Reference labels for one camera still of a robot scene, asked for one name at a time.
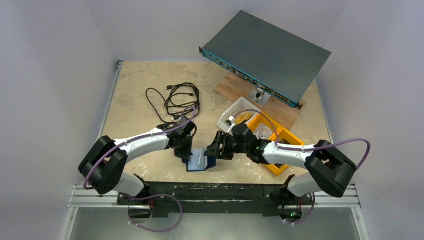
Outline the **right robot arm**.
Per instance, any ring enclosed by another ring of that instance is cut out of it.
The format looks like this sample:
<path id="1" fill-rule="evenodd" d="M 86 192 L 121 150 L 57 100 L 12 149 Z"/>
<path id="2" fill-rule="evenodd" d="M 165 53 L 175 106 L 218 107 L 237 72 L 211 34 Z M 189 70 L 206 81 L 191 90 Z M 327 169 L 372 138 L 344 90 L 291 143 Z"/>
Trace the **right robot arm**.
<path id="1" fill-rule="evenodd" d="M 232 160 L 245 154 L 252 162 L 263 165 L 289 165 L 305 169 L 302 175 L 289 177 L 282 189 L 302 197 L 316 192 L 341 198 L 357 171 L 357 166 L 326 140 L 316 145 L 287 145 L 257 138 L 246 124 L 235 125 L 231 133 L 218 131 L 205 156 Z"/>

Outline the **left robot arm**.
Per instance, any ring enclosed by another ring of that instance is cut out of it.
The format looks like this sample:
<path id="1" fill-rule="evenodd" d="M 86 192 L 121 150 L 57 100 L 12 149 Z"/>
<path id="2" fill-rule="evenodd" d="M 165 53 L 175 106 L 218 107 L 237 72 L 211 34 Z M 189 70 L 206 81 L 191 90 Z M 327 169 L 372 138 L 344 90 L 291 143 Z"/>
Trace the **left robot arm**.
<path id="1" fill-rule="evenodd" d="M 148 187 L 141 177 L 125 173 L 125 166 L 142 156 L 168 149 L 175 150 L 178 158 L 190 157 L 191 132 L 196 127 L 191 119 L 182 117 L 174 125 L 161 124 L 133 137 L 98 138 L 78 166 L 84 176 L 84 188 L 94 189 L 100 195 L 115 191 L 141 198 Z"/>

